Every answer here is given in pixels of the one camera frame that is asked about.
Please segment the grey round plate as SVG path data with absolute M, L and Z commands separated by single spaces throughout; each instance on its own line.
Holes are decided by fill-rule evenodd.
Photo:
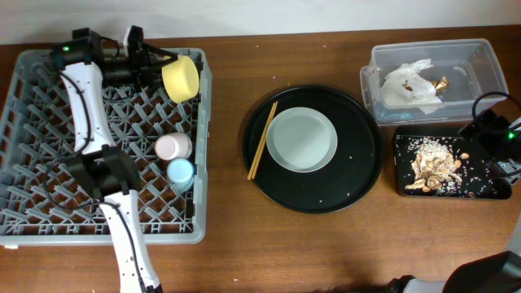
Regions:
M 281 167 L 311 173 L 325 167 L 339 143 L 329 118 L 309 107 L 292 107 L 277 114 L 267 132 L 268 152 Z

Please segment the yellow plastic bowl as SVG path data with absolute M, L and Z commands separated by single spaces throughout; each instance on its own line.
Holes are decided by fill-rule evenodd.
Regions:
M 199 72 L 194 61 L 186 55 L 179 55 L 176 61 L 161 69 L 164 88 L 175 103 L 183 103 L 194 98 L 199 92 Z

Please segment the gold foil wrapper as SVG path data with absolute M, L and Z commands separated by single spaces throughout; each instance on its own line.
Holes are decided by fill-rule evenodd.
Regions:
M 434 86 L 437 94 L 443 93 L 449 87 L 449 80 L 447 77 L 441 77 L 437 81 L 431 81 L 431 83 Z

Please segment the white paper napkin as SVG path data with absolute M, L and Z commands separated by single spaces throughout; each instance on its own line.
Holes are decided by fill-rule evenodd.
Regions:
M 380 90 L 384 103 L 391 108 L 416 106 L 425 115 L 438 110 L 441 100 L 436 96 L 435 86 L 419 75 L 422 70 L 432 67 L 431 59 L 421 59 L 403 63 L 388 73 Z

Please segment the pink plastic cup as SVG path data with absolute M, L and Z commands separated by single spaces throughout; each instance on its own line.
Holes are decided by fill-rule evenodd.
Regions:
M 156 140 L 154 149 L 162 160 L 188 159 L 193 151 L 193 145 L 186 134 L 169 133 Z

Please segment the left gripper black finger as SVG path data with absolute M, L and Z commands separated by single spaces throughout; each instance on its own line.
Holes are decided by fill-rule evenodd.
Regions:
M 178 61 L 178 54 L 172 51 L 164 50 L 149 44 L 143 44 L 142 48 L 147 54 L 147 60 L 150 65 L 168 65 Z
M 161 70 L 142 71 L 141 88 L 147 90 L 157 90 L 163 86 Z

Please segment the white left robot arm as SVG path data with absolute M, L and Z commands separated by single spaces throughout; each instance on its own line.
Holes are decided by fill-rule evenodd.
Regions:
M 103 52 L 104 37 L 90 28 L 53 47 L 50 59 L 68 93 L 75 135 L 74 152 L 57 160 L 101 208 L 116 253 L 122 292 L 160 292 L 138 215 L 141 178 L 135 161 L 114 142 L 103 87 L 152 85 L 154 76 L 177 55 L 144 42 L 143 30 L 128 28 L 114 59 Z

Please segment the peanut shells and rice waste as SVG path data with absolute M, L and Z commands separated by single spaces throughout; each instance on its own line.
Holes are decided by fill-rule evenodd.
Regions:
M 495 191 L 484 160 L 460 138 L 400 135 L 395 147 L 406 195 L 478 198 Z

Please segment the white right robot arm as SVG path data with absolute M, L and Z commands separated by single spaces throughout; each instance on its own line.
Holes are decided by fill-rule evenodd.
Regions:
M 520 125 L 487 109 L 472 114 L 472 122 L 458 130 L 484 158 L 482 165 L 492 172 L 485 177 L 511 191 L 520 180 Z M 519 292 L 520 224 L 504 252 L 459 266 L 443 282 L 427 282 L 412 275 L 391 280 L 386 292 Z

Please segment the light blue plastic cup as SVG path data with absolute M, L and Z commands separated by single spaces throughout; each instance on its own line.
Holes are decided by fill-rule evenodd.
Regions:
M 174 159 L 167 167 L 167 177 L 169 182 L 173 183 L 178 191 L 188 191 L 194 184 L 195 167 L 187 159 Z

